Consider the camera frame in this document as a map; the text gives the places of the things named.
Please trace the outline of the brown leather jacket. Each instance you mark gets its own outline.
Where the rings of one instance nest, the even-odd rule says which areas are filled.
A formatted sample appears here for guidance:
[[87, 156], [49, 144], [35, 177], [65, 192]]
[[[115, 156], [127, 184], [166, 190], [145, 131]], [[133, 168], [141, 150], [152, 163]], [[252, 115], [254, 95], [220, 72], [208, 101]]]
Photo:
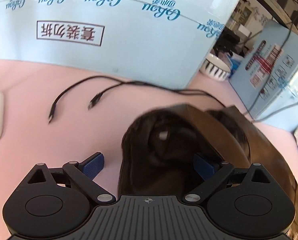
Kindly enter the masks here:
[[289, 165], [234, 107], [201, 111], [175, 105], [137, 117], [123, 136], [118, 194], [184, 197], [205, 180], [194, 156], [218, 156], [238, 168], [261, 163], [295, 206], [288, 237], [298, 239], [298, 184]]

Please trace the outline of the black striped white bowl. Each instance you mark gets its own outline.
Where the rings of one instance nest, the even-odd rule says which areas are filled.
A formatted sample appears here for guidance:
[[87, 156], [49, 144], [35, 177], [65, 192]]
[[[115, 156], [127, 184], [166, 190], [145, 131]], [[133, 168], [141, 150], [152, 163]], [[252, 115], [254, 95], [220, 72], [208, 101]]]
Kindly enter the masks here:
[[210, 53], [199, 71], [213, 80], [225, 81], [229, 77], [231, 69], [221, 59]]

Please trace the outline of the large light blue carton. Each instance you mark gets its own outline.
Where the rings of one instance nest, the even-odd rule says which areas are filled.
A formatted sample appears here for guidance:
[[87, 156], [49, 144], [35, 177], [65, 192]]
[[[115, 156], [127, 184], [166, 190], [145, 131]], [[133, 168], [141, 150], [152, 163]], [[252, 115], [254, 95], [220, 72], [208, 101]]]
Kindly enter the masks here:
[[0, 59], [186, 87], [239, 0], [0, 0]]

